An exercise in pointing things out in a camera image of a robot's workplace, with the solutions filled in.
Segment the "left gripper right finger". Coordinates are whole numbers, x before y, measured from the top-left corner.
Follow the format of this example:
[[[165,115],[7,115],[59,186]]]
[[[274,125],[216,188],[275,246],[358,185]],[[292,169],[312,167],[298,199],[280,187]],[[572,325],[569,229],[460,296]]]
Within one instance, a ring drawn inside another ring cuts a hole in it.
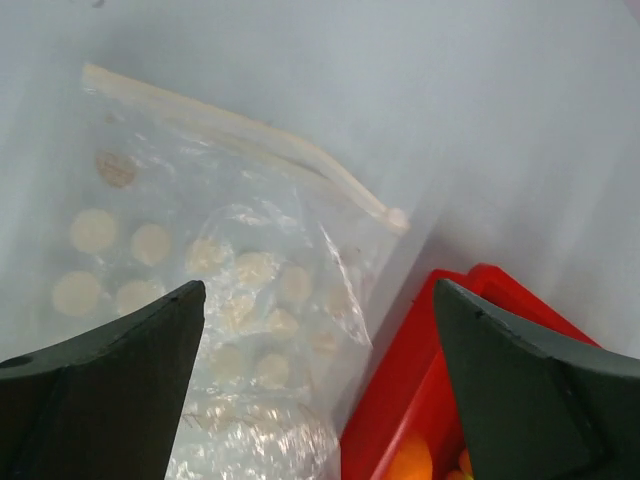
[[[434,312],[478,479],[636,479],[639,362],[440,280]]]

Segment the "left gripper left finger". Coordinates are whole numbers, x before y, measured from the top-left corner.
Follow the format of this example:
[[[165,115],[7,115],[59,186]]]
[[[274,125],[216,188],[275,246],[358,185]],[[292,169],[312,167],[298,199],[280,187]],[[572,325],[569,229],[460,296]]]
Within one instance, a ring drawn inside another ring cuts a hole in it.
[[[1,364],[4,479],[162,479],[204,328],[205,285]]]

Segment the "fake orange fruit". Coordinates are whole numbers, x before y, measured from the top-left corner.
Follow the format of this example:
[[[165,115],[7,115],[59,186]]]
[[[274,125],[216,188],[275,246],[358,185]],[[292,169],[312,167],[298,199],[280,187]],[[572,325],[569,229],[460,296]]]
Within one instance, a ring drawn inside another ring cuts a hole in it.
[[[433,461],[426,441],[419,436],[406,437],[386,472],[386,480],[431,480]]]

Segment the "clear zip top bag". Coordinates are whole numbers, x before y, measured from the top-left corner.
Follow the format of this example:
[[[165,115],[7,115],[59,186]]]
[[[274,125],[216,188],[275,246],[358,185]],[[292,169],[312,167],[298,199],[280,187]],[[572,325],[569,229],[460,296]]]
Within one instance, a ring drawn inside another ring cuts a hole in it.
[[[205,287],[167,477],[338,478],[406,214],[298,138],[96,65],[65,110],[52,309],[93,326]]]

